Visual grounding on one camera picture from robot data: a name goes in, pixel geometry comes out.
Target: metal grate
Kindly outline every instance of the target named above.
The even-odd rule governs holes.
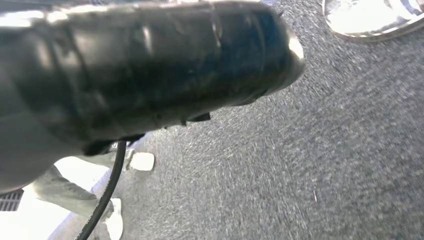
[[[0,195],[0,212],[16,212],[21,202],[24,190],[18,189]]]

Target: pant leg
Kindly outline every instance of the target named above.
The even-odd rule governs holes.
[[[99,202],[96,195],[64,178],[54,165],[32,183],[32,188],[39,200],[87,218],[91,217]],[[109,218],[113,210],[112,202],[109,201],[100,222]]]
[[[134,150],[133,149],[127,149],[125,151],[125,159],[123,162],[123,167],[126,168],[127,165],[130,163],[131,158],[133,157]],[[86,162],[105,166],[107,168],[112,169],[114,167],[115,163],[115,157],[117,155],[116,150],[112,150],[111,152],[108,152],[106,154],[102,155],[96,155],[96,156],[76,156],[77,158],[84,160]]]

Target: black cable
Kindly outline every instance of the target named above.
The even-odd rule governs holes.
[[[121,175],[122,167],[124,165],[125,152],[127,150],[127,142],[119,141],[118,147],[116,151],[115,163],[113,164],[112,173],[110,174],[109,182],[107,183],[106,189],[104,190],[103,195],[96,208],[94,209],[93,214],[90,219],[87,221],[85,226],[82,228],[76,240],[87,240],[102,217],[103,212],[108,206],[109,201],[111,200],[112,194],[115,191],[115,187],[117,186],[118,180]]]

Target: gray carpet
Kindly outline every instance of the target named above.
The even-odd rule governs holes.
[[[122,240],[424,239],[423,31],[334,37],[317,0],[271,3],[307,69],[256,103],[150,134],[125,173]]]

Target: person's leg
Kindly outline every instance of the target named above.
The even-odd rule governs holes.
[[[105,166],[108,168],[114,167],[116,150],[102,155],[96,156],[76,156],[77,158],[86,162]],[[155,164],[155,156],[148,152],[137,152],[134,149],[127,149],[125,152],[125,159],[123,162],[123,170],[136,169],[139,171],[150,171]]]
[[[32,189],[39,200],[87,218],[92,215],[99,201],[93,193],[64,178],[54,165],[32,183]],[[100,221],[104,222],[113,212],[113,204],[110,201]]]
[[[54,165],[35,180],[31,187],[37,199],[87,218],[91,217],[99,201],[93,193],[64,178]],[[112,198],[99,220],[106,224],[111,240],[119,240],[123,233],[121,206],[120,199]]]
[[[75,156],[75,157],[79,158],[81,160],[84,160],[86,162],[96,164],[96,165],[105,166],[105,167],[111,169],[111,168],[114,167],[116,155],[117,155],[117,151],[113,150],[113,151],[108,152],[106,154],[101,154],[101,155],[96,155],[96,156],[83,156],[83,155],[81,155],[81,156]],[[127,149],[125,151],[125,159],[124,159],[124,162],[123,162],[124,170],[127,168],[127,165],[130,163],[133,155],[134,155],[133,149]]]

